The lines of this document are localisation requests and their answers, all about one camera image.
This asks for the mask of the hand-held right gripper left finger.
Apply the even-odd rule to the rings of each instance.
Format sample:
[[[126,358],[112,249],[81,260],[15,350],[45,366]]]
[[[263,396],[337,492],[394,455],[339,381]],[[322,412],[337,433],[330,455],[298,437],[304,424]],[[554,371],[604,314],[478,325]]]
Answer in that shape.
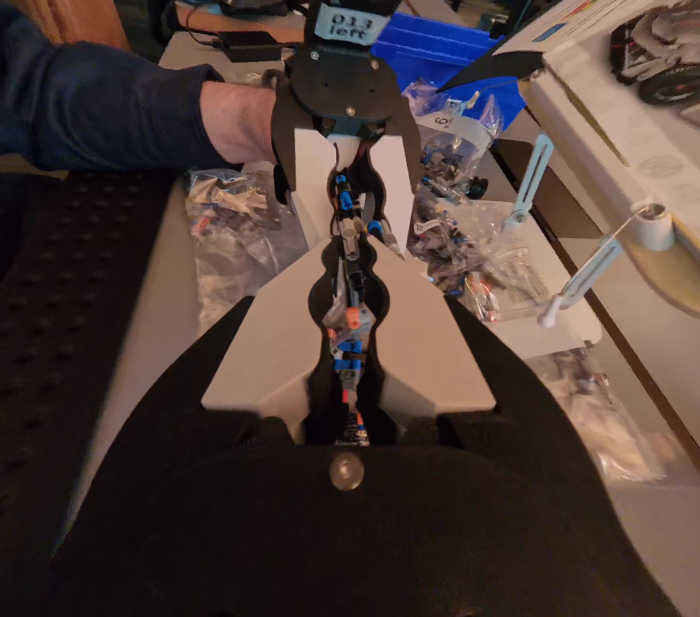
[[[205,409],[277,417],[301,439],[310,413],[307,380],[322,345],[309,297],[326,273],[322,254],[331,244],[319,243],[259,289],[202,397]]]

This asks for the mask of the clear bag with warning print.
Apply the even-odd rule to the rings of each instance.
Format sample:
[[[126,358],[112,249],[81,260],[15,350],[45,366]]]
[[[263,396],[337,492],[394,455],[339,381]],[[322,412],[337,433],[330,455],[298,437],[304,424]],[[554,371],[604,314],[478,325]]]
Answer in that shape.
[[[425,189],[415,197],[407,248],[444,295],[487,324],[537,317],[549,290],[506,203],[452,204]]]

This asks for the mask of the black power adapter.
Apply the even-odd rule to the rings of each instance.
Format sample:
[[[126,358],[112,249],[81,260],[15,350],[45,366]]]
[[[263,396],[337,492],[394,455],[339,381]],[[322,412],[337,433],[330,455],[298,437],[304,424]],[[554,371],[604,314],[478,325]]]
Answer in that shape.
[[[283,47],[267,31],[222,31],[216,42],[232,63],[281,60]]]

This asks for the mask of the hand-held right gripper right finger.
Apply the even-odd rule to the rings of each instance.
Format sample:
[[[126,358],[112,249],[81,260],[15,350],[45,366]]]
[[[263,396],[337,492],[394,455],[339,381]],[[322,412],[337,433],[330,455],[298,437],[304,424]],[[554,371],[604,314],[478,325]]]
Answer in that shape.
[[[373,236],[363,270],[374,317],[363,375],[369,438],[398,439],[445,414],[491,414],[494,394],[442,292]]]

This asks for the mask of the crumpled empty clear bag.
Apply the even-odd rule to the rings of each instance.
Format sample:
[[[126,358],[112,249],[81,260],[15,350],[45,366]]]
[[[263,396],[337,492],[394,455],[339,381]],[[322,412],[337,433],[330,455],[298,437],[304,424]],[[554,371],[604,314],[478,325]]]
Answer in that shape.
[[[607,485],[665,479],[664,462],[615,397],[609,377],[588,348],[526,363],[565,412]]]

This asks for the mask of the blue plastic bin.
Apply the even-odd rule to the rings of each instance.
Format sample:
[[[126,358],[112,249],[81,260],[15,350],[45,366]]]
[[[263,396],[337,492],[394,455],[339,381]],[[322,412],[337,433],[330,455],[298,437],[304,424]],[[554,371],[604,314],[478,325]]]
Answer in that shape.
[[[441,87],[463,68],[493,48],[499,39],[489,33],[465,26],[397,13],[372,48],[375,57],[384,59],[396,74],[400,91],[421,81]],[[501,109],[503,130],[525,109],[515,78],[495,76],[471,82],[447,91],[451,99],[469,102],[479,96],[464,115],[479,119],[486,102],[493,96]]]

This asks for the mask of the black perforated panel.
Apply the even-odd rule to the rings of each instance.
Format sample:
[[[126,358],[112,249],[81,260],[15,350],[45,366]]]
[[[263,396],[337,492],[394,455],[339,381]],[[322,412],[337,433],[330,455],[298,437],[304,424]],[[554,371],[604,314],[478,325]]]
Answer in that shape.
[[[2,178],[2,566],[42,560],[66,531],[175,180]]]

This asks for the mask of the multicoloured lego assembly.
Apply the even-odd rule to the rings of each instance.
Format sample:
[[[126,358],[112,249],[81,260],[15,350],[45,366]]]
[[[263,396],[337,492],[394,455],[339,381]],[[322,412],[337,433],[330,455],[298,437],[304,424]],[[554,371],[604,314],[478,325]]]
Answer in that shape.
[[[338,239],[337,270],[331,280],[333,299],[323,318],[333,373],[339,380],[346,412],[338,446],[367,447],[370,436],[359,401],[367,369],[371,332],[377,320],[379,292],[370,271],[367,228],[380,227],[363,220],[363,200],[354,186],[351,169],[338,170],[331,183],[331,236]]]

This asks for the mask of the clear bag with black wheel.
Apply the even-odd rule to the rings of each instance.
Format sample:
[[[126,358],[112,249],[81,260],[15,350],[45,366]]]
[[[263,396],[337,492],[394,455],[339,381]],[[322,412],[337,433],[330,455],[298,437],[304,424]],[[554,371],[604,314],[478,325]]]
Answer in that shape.
[[[495,96],[477,91],[461,101],[421,78],[402,95],[421,140],[421,184],[454,204],[481,200],[489,182],[477,176],[477,168],[503,129]]]

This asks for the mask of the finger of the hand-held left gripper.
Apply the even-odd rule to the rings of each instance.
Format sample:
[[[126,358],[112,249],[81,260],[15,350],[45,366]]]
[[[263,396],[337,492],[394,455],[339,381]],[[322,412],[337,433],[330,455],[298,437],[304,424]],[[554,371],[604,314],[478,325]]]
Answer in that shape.
[[[361,158],[363,190],[372,194],[372,219],[382,226],[384,244],[405,257],[415,186],[409,177],[403,141],[385,136]]]
[[[326,244],[332,235],[335,207],[330,197],[330,180],[336,173],[338,151],[318,131],[301,129],[294,132],[294,149],[295,188],[291,199],[311,251]]]

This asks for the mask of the person's left forearm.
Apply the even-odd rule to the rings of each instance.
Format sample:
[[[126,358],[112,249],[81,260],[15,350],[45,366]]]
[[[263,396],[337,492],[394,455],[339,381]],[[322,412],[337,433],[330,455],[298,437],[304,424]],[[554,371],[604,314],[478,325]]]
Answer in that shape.
[[[223,166],[200,96],[208,65],[163,69],[94,43],[54,45],[1,3],[1,154],[44,171]]]

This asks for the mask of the brown wooden desk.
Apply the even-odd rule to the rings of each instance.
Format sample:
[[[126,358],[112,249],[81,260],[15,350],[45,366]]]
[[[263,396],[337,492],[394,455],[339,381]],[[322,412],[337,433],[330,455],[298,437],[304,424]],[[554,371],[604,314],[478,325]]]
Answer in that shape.
[[[207,3],[193,6],[176,1],[179,24],[203,34],[223,31],[267,31],[279,43],[297,43],[303,40],[305,19],[301,14],[289,12],[286,16],[267,16],[237,13],[227,16],[219,5]]]

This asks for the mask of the person's left hand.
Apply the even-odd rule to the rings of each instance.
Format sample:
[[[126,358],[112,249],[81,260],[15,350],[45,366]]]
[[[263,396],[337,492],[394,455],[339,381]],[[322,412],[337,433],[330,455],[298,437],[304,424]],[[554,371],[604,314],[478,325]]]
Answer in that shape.
[[[199,96],[207,137],[229,164],[276,164],[272,113],[276,93],[265,87],[206,81]]]

